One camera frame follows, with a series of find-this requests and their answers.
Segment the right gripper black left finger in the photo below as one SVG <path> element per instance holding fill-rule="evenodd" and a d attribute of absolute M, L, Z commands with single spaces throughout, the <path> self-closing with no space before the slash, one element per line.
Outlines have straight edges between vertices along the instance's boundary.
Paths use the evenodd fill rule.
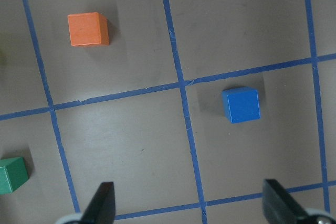
<path fill-rule="evenodd" d="M 115 203 L 114 183 L 101 183 L 79 223 L 113 223 Z"/>

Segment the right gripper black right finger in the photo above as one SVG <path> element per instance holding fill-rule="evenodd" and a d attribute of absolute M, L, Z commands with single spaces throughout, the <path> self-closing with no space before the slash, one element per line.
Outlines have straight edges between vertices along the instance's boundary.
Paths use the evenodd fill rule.
<path fill-rule="evenodd" d="M 306 223 L 308 213 L 275 179 L 263 181 L 262 206 L 268 223 Z"/>

